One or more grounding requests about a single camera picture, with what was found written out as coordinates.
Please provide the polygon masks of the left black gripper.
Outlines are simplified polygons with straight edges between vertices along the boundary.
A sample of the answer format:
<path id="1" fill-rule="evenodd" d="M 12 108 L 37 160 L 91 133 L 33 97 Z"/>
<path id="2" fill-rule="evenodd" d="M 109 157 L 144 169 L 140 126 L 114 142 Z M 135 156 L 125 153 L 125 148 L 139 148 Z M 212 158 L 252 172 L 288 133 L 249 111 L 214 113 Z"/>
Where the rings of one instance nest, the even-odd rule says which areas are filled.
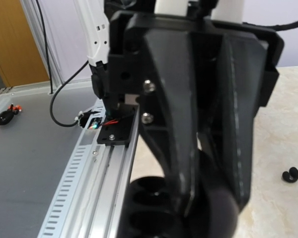
<path id="1" fill-rule="evenodd" d="M 110 21 L 106 112 L 123 115 L 126 94 L 140 95 L 141 135 L 183 204 L 199 188 L 199 123 L 221 119 L 217 98 L 234 79 L 242 115 L 267 105 L 284 41 L 269 27 L 191 16 L 120 10 Z"/>

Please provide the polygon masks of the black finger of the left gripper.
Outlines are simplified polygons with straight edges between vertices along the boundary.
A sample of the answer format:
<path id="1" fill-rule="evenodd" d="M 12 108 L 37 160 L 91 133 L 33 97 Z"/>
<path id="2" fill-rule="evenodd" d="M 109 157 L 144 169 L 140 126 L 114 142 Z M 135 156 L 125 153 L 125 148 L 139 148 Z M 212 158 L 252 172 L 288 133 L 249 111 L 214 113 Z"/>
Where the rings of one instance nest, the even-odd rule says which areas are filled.
<path id="1" fill-rule="evenodd" d="M 266 50 L 255 39 L 223 37 L 216 66 L 220 104 L 212 129 L 212 165 L 241 211 L 250 198 L 253 124 Z"/>

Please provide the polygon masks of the black oval charging case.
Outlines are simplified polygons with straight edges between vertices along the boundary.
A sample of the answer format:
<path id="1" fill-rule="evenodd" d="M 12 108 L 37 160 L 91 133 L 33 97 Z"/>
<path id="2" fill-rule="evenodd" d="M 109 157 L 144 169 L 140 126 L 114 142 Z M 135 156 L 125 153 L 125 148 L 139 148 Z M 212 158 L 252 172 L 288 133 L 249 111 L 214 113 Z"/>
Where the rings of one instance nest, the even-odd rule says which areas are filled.
<path id="1" fill-rule="evenodd" d="M 183 204 L 163 177 L 131 182 L 125 194 L 118 238 L 231 238 L 238 207 L 215 163 L 199 152 L 199 188 Z"/>

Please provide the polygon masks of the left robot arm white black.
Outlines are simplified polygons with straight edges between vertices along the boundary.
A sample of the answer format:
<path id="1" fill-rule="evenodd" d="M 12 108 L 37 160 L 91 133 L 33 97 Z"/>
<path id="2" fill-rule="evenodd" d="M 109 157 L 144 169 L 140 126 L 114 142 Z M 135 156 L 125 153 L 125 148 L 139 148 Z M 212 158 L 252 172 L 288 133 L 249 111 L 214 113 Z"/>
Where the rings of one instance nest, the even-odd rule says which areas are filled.
<path id="1" fill-rule="evenodd" d="M 241 2 L 77 0 L 95 94 L 111 120 L 139 108 L 139 133 L 160 163 L 173 210 L 243 210 L 254 118 L 267 105 L 284 41 L 238 19 Z"/>

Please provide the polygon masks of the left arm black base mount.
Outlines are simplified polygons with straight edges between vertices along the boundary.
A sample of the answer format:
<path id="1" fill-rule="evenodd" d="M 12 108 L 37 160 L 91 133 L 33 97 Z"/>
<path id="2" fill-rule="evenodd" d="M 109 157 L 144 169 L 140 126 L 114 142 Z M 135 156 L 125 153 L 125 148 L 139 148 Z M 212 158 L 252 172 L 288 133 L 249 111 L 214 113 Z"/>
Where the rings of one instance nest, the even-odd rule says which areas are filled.
<path id="1" fill-rule="evenodd" d="M 106 101 L 103 102 L 105 119 L 100 127 L 97 143 L 106 146 L 129 146 L 138 106 L 120 103 L 116 110 L 110 108 Z"/>

